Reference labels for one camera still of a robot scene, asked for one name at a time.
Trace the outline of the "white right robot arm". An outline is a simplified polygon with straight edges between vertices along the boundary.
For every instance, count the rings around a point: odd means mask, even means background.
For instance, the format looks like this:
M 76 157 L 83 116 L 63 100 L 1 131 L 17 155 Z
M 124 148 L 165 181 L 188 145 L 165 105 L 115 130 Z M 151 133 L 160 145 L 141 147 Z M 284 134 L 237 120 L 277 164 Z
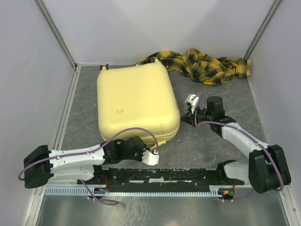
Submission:
M 247 158 L 248 163 L 224 162 L 216 172 L 216 180 L 227 184 L 238 179 L 250 184 L 259 194 L 270 190 L 282 191 L 292 181 L 285 153 L 279 145 L 269 145 L 244 130 L 233 118 L 225 114 L 221 97 L 207 98 L 206 108 L 200 109 L 202 94 L 189 94 L 185 100 L 187 112 L 181 117 L 193 127 L 208 124 L 219 137 L 232 143 Z

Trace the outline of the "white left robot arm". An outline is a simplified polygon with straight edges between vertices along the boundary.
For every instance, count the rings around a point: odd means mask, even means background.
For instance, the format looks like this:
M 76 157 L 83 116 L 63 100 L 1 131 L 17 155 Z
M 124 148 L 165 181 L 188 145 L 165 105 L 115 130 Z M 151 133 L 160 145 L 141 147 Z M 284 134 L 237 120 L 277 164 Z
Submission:
M 150 165 L 156 163 L 152 157 L 152 152 L 138 136 L 68 151 L 49 150 L 47 145 L 41 145 L 24 158 L 22 180 L 27 189 L 41 187 L 49 182 L 78 179 L 98 184 L 103 181 L 104 172 L 95 166 L 117 164 L 123 160 Z

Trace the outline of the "yellow suitcase with black lining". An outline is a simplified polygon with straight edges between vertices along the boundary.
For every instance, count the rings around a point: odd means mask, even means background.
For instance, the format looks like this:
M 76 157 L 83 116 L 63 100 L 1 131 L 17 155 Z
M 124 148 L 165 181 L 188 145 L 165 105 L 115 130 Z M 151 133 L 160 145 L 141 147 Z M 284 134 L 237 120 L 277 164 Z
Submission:
M 167 69 L 159 61 L 111 69 L 97 78 L 98 127 L 103 140 L 139 136 L 154 145 L 173 139 L 180 111 Z

